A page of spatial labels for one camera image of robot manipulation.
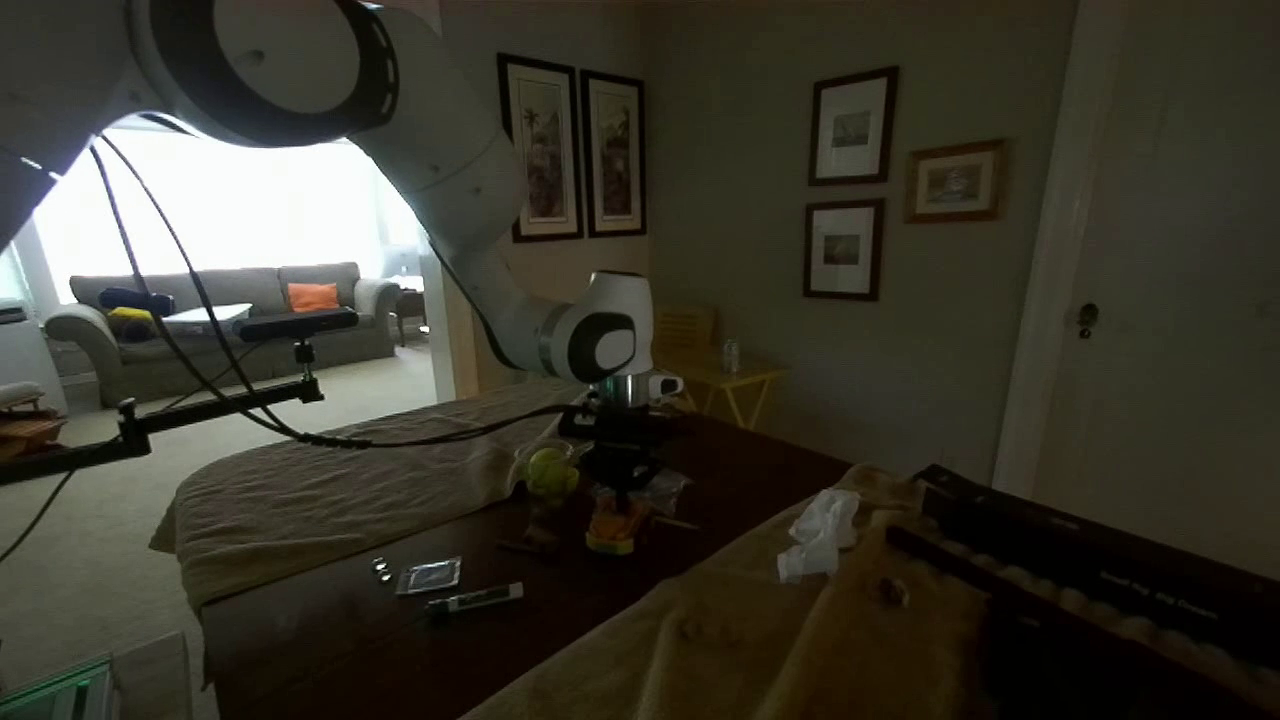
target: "door knob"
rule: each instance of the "door knob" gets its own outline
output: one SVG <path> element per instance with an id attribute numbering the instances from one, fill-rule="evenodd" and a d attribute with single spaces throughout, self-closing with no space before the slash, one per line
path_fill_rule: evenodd
<path id="1" fill-rule="evenodd" d="M 1098 324 L 1098 306 L 1092 302 L 1080 305 L 1080 313 L 1075 316 L 1075 325 L 1080 328 L 1080 340 L 1093 337 L 1093 325 Z"/>

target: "water bottle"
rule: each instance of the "water bottle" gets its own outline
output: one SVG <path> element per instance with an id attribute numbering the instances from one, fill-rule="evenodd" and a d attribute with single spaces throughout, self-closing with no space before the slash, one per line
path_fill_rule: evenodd
<path id="1" fill-rule="evenodd" d="M 724 341 L 724 347 L 721 351 L 721 369 L 730 375 L 736 375 L 742 369 L 742 356 L 739 354 L 736 340 Z"/>

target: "orange pillow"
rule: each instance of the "orange pillow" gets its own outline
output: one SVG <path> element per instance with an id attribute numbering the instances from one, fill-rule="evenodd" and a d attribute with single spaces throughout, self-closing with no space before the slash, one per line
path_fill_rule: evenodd
<path id="1" fill-rule="evenodd" d="M 294 313 L 338 309 L 338 284 L 289 283 L 289 307 Z"/>

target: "yellow side table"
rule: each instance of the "yellow side table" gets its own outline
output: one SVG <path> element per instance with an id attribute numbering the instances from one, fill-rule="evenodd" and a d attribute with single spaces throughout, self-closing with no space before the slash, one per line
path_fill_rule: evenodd
<path id="1" fill-rule="evenodd" d="M 760 419 L 760 407 L 764 406 L 764 398 L 769 395 L 769 386 L 787 372 L 786 368 L 744 355 L 739 372 L 726 373 L 721 369 L 719 352 L 713 348 L 701 351 L 655 351 L 654 365 L 685 378 L 684 398 L 695 411 L 703 415 L 710 411 L 717 392 L 723 391 L 737 425 L 749 430 L 755 429 L 755 423 Z M 709 388 L 707 401 L 701 409 L 698 407 L 698 401 L 689 392 L 690 382 L 700 383 Z M 742 411 L 733 392 L 754 384 L 760 386 L 760 395 L 755 398 L 755 407 L 751 409 L 751 416 L 742 418 Z"/>

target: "gray sofa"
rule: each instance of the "gray sofa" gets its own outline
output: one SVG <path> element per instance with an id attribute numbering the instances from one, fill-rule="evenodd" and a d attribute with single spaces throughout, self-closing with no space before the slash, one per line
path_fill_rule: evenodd
<path id="1" fill-rule="evenodd" d="M 298 265 L 287 268 L 243 268 L 238 270 L 204 270 L 200 273 L 214 305 L 252 302 L 251 315 L 274 315 L 289 311 L 288 283 L 335 283 L 338 304 L 360 314 L 360 324 L 347 331 L 321 333 L 311 340 L 316 348 L 316 368 L 356 363 L 396 354 L 389 315 L 396 309 L 399 287 L 383 279 L 360 277 L 355 263 L 333 265 Z M 200 296 L 187 274 L 148 275 L 151 292 L 172 295 L 177 310 L 200 307 Z M 108 287 L 132 288 L 131 275 L 70 278 L 72 293 L 79 302 L 63 305 L 45 320 L 45 332 L 52 340 L 70 341 L 88 354 L 97 374 L 99 395 L 104 407 L 133 397 L 138 401 L 183 395 L 198 383 L 174 357 L 164 340 L 118 342 L 106 325 L 106 315 L 97 304 L 99 293 Z M 179 346 L 191 356 L 205 377 L 227 369 L 227 359 L 212 337 L 178 337 Z M 228 334 L 233 351 L 239 356 L 248 345 Z M 252 380 L 292 378 L 301 372 L 293 360 L 293 341 L 262 343 L 241 363 Z M 218 384 L 238 383 L 227 373 Z"/>

